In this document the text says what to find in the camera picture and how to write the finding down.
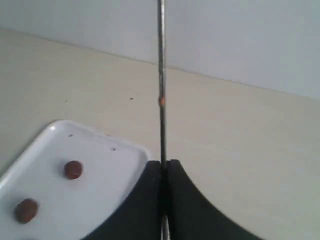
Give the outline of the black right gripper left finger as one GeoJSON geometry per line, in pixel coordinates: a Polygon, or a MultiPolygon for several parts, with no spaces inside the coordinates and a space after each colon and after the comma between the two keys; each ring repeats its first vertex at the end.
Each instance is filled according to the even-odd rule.
{"type": "Polygon", "coordinates": [[[123,203],[85,240],[161,239],[161,164],[148,161],[123,203]]]}

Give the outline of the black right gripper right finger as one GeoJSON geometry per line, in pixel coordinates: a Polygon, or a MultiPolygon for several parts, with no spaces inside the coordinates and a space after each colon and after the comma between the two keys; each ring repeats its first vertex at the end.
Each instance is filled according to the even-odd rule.
{"type": "Polygon", "coordinates": [[[167,162],[166,214],[172,240],[259,240],[224,215],[198,190],[181,162],[167,162]]]}

